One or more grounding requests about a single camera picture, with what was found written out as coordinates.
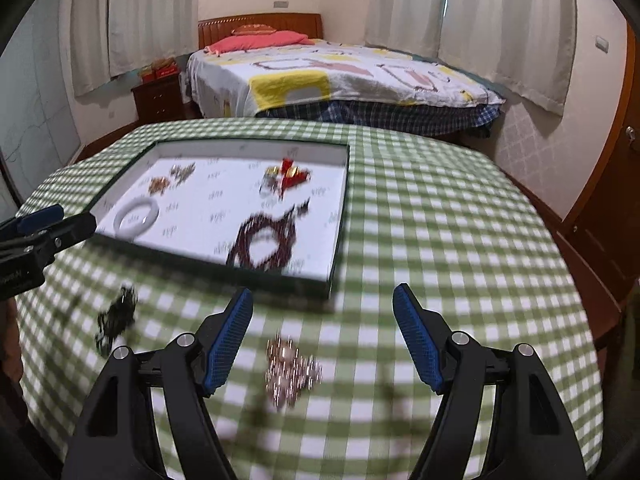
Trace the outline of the pale jade bangle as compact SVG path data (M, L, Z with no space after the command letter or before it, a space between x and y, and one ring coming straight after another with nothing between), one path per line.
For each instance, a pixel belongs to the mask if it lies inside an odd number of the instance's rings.
M154 226L160 218L160 206L155 198L137 197L119 209L113 230L120 240L134 240Z

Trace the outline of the gold pearl brooch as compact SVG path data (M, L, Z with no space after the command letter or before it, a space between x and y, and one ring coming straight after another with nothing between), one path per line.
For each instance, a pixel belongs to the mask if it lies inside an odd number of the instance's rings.
M277 411L292 408L299 397L322 381L322 368L314 356L304 356L291 338L279 333L266 348L265 389Z

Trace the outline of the crystal rhinestone brooch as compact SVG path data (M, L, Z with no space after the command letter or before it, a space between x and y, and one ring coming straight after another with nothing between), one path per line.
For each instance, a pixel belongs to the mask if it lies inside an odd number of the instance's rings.
M195 170L194 162L192 162L192 164L190 164L188 166L180 167L177 170L177 179L179 181L186 180L188 177L190 177L191 174L194 173L194 170Z

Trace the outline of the small red gold charm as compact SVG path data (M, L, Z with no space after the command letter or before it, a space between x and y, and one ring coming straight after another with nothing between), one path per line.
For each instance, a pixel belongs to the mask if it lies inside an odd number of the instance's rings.
M286 170L282 166L270 166L265 170L265 178L282 178L286 174Z

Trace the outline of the gold ingot red tassel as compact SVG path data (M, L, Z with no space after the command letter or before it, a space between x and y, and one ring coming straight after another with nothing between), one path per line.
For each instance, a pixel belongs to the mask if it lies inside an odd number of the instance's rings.
M294 160L289 158L282 159L281 166L286 170L286 174L280 178L278 187L279 197L283 198L290 188L297 188L306 183L310 179L310 171L296 166Z

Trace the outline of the green jewelry tray box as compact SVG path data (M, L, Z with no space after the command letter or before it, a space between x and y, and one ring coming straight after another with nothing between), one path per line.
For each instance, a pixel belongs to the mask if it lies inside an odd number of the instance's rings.
M282 159L310 179L279 197L280 178L265 178ZM195 170L171 177L172 165ZM326 299L330 296L346 206L345 144L258 138L155 141L125 158L87 211L96 242L145 261L216 282ZM119 209L155 198L160 218L134 240L113 230Z

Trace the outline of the green checkered tablecloth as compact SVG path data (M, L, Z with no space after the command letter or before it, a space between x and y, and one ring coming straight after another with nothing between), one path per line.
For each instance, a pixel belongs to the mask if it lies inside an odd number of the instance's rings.
M55 171L24 212L84 208L128 155L170 139L258 136L349 148L348 189L332 295L325 304L256 295L228 382L208 401L242 479L403 479L439 406L420 382L392 312L408 284L424 307L481 344L531 344L570 415L588 469L600 458L603 408L582 300L527 198L486 156L420 136L273 119L200 119L141 127ZM322 381L277 411L266 348L279 333L314 356Z

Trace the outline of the red boxes on nightstand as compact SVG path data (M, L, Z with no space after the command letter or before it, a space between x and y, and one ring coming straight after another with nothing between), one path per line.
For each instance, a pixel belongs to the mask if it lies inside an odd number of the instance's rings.
M139 70L139 77L142 84L159 80L160 78L178 75L180 68L174 58L161 58L155 62L145 65Z

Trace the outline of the left white curtain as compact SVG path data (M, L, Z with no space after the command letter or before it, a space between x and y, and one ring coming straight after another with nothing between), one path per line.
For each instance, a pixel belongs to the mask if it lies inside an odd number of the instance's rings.
M198 46L198 0L72 0L70 68L76 96Z

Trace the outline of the white curtain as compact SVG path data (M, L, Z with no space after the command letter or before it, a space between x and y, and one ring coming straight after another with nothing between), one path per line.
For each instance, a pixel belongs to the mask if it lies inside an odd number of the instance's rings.
M370 0L364 40L437 58L564 113L576 0Z
M198 0L72 0L70 68L76 96L198 46Z

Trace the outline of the bed with patterned quilt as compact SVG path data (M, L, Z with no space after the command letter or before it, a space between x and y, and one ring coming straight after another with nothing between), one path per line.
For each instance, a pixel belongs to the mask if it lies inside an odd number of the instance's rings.
M490 126L504 103L446 65L324 40L230 52L206 47L190 56L186 72L206 118L311 120L437 138Z

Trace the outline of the orange patterned pillow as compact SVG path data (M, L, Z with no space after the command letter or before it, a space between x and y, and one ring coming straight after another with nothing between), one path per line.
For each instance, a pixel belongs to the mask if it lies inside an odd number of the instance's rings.
M272 35L277 29L266 24L244 24L232 30L232 36Z

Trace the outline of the red pillow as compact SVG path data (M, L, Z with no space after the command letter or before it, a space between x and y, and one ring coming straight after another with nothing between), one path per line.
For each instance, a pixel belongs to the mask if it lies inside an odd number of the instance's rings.
M276 30L271 34L229 36L204 48L213 55L222 55L236 51L259 50L287 46L313 46L307 35L292 30Z

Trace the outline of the wooden headboard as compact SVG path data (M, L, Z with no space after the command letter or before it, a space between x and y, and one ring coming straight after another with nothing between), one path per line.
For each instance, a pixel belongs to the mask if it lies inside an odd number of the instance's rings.
M198 48L229 37L244 25L267 25L277 30L292 30L307 35L310 39L323 39L323 23L319 13L273 12L251 13L222 18L208 18L198 22Z

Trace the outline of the right white curtain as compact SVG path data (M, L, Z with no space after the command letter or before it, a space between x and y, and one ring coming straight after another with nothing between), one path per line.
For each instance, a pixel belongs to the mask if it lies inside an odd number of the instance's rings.
M437 58L564 113L576 0L370 0L364 40Z

